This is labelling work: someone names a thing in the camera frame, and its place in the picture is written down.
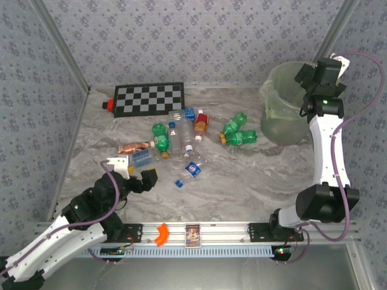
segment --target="plastic bottle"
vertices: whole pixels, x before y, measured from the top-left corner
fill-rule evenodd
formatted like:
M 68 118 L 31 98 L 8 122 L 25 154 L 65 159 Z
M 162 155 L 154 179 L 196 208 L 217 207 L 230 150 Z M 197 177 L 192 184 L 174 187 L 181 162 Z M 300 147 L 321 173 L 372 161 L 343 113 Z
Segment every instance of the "plastic bottle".
M 220 137 L 223 145 L 239 146 L 246 143 L 255 143 L 257 139 L 256 132 L 254 130 L 239 131 L 226 134 L 225 137 Z
M 196 119 L 195 127 L 193 129 L 196 142 L 200 142 L 202 137 L 207 133 L 208 122 L 209 122 L 208 115 L 204 115 L 200 113 L 198 118 Z
M 160 151 L 163 159 L 168 158 L 169 141 L 163 124 L 154 124 L 152 127 L 153 134 L 155 136 L 155 146 Z
M 154 162 L 152 153 L 148 149 L 144 149 L 133 153 L 130 158 L 129 174 L 132 174 L 134 169 L 141 168 L 143 166 L 150 165 Z
M 192 123 L 188 119 L 182 119 L 178 123 L 179 134 L 180 134 L 180 144 L 183 152 L 191 153 L 194 149 L 194 130 L 192 128 Z
M 203 113 L 203 110 L 198 110 L 194 108 L 185 108 L 183 110 L 170 111 L 168 114 L 172 121 L 177 122 L 182 120 L 183 118 L 187 118 L 194 123 L 197 116 L 202 113 Z
M 181 155 L 180 134 L 176 128 L 175 122 L 170 122 L 168 128 L 169 145 L 171 148 L 171 155 L 179 157 Z
M 119 146 L 119 154 L 132 154 L 139 150 L 154 148 L 155 143 L 153 141 L 150 142 L 141 142 L 141 143 L 129 143 L 124 146 Z
M 195 181 L 196 177 L 205 168 L 206 163 L 207 160 L 203 156 L 197 155 L 179 174 L 175 184 L 179 187 L 182 187 L 186 183 Z
M 225 134 L 234 133 L 236 131 L 239 131 L 240 128 L 246 124 L 246 122 L 247 122 L 247 116 L 245 114 L 243 114 L 243 112 L 237 113 L 232 118 L 232 120 L 230 120 L 226 125 L 224 125 L 223 132 L 220 134 L 220 137 L 224 138 Z

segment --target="card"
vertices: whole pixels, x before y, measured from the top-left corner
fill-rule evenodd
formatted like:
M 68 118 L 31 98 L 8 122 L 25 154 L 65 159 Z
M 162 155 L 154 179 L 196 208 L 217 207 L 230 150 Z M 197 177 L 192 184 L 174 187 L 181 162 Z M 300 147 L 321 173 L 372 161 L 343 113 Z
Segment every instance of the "card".
M 186 248 L 200 248 L 201 233 L 200 225 L 186 225 Z

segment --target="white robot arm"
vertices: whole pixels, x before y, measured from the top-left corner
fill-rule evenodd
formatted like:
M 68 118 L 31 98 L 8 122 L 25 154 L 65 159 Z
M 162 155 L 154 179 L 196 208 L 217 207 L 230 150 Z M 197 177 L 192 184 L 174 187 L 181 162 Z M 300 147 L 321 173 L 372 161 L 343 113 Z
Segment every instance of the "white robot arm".
M 94 187 L 73 198 L 50 227 L 23 250 L 0 259 L 0 272 L 7 278 L 3 290 L 38 290 L 57 269 L 93 245 L 127 242 L 122 236 L 128 227 L 114 212 L 115 207 L 129 192 L 149 191 L 157 174 L 152 169 L 141 173 L 142 180 L 130 177 L 128 157 L 109 158 L 107 164 L 113 165 L 114 171 L 102 164 L 106 174 Z

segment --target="wall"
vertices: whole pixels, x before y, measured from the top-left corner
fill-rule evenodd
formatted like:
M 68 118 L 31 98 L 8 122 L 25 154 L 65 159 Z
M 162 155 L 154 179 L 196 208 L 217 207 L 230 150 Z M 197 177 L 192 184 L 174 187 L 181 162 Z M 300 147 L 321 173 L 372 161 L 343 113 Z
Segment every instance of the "wall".
M 0 15 L 0 255 L 43 221 L 83 95 L 27 0 Z
M 89 85 L 257 85 L 311 60 L 342 0 L 45 0 Z
M 363 51 L 387 59 L 387 3 L 361 1 L 334 51 Z M 346 115 L 358 112 L 372 99 L 380 83 L 375 65 L 365 58 L 350 57 L 352 64 L 342 79 L 348 86 L 343 99 Z M 360 190 L 352 212 L 380 289 L 387 289 L 387 92 L 377 106 L 349 124 L 344 131 L 346 168 L 352 186 Z

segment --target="blue bottle cap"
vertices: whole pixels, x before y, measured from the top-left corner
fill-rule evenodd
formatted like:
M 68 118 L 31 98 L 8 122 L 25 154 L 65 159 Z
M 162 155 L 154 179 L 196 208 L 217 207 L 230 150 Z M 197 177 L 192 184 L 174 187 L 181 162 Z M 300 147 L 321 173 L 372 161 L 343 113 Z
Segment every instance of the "blue bottle cap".
M 182 186 L 183 186 L 183 183 L 182 183 L 180 180 L 176 181 L 175 183 L 176 183 L 176 185 L 179 186 L 179 187 L 182 187 Z

